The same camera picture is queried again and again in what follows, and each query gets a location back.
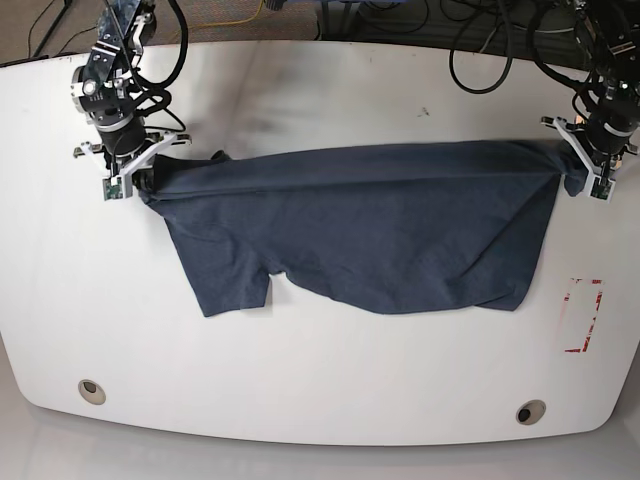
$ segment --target t-shirt sleeve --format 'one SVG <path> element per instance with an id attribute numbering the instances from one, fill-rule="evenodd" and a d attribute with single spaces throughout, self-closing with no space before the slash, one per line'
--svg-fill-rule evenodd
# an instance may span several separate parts
<path id="1" fill-rule="evenodd" d="M 269 274 L 251 246 L 220 227 L 166 223 L 205 317 L 264 306 Z"/>

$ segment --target yellow cable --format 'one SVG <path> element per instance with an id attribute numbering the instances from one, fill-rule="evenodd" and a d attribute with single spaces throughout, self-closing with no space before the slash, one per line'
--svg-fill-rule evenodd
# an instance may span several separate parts
<path id="1" fill-rule="evenodd" d="M 258 15 L 260 15 L 260 12 L 262 11 L 262 3 L 263 3 L 263 0 L 258 0 L 258 10 L 256 10 L 256 13 L 254 13 L 252 17 L 245 18 L 244 20 L 233 20 L 231 22 L 201 23 L 199 25 L 194 25 L 193 27 L 189 27 L 189 31 L 201 30 L 203 28 L 211 28 L 211 27 L 229 27 L 231 25 L 242 25 L 243 23 L 252 22 L 256 18 L 258 18 Z M 177 30 L 173 33 L 171 42 L 177 41 L 178 38 L 180 38 L 180 30 Z"/>

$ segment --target gray carpet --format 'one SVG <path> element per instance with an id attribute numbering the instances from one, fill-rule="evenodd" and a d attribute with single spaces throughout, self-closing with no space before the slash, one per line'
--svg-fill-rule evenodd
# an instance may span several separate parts
<path id="1" fill-rule="evenodd" d="M 190 26 L 226 22 L 251 17 L 259 0 L 180 0 Z M 0 0 L 0 63 L 27 57 L 27 36 L 33 21 L 50 0 Z M 178 23 L 166 0 L 156 0 L 158 31 L 151 44 L 174 41 Z M 63 5 L 55 0 L 32 33 L 32 51 Z M 74 0 L 70 11 L 49 41 L 43 54 L 55 55 L 76 32 L 95 25 L 103 10 L 101 0 Z M 282 11 L 266 8 L 254 21 L 244 25 L 212 27 L 191 34 L 192 42 L 222 40 L 310 40 L 316 36 L 316 15 L 311 2 L 288 2 Z M 95 32 L 87 32 L 71 42 L 65 51 L 86 52 L 95 42 Z"/>

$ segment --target dark blue t-shirt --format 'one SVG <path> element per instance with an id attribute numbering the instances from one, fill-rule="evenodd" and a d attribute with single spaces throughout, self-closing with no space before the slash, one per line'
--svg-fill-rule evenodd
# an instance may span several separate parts
<path id="1" fill-rule="evenodd" d="M 384 314 L 524 299 L 558 191 L 584 172 L 530 142 L 384 145 L 233 161 L 158 156 L 162 215 L 205 316 L 264 305 L 269 275 Z"/>

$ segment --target white table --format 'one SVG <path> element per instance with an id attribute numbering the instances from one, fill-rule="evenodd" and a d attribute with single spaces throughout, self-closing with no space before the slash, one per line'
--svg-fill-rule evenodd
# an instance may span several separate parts
<path id="1" fill-rule="evenodd" d="M 150 48 L 143 71 L 159 79 L 176 56 Z M 194 142 L 174 154 L 549 138 L 539 118 L 571 115 L 571 92 L 531 64 L 515 62 L 497 92 L 472 96 L 450 80 L 446 57 L 370 44 L 193 45 L 172 91 Z M 640 339 L 640 168 L 610 205 L 560 192 L 514 313 L 373 315 L 277 277 L 266 308 L 205 319 L 161 218 L 137 199 L 103 203 L 93 164 L 71 157 L 98 139 L 68 95 L 83 61 L 0 71 L 0 332 L 30 402 L 198 435 L 346 445 L 541 437 L 609 418 Z M 461 54 L 460 74 L 486 85 L 502 62 Z M 571 342 L 591 312 L 578 303 L 560 321 L 572 277 L 605 282 L 589 350 L 577 354 L 565 349 L 582 346 Z M 80 397 L 82 379 L 105 389 L 104 405 Z M 516 411 L 532 399 L 547 413 L 522 426 Z"/>

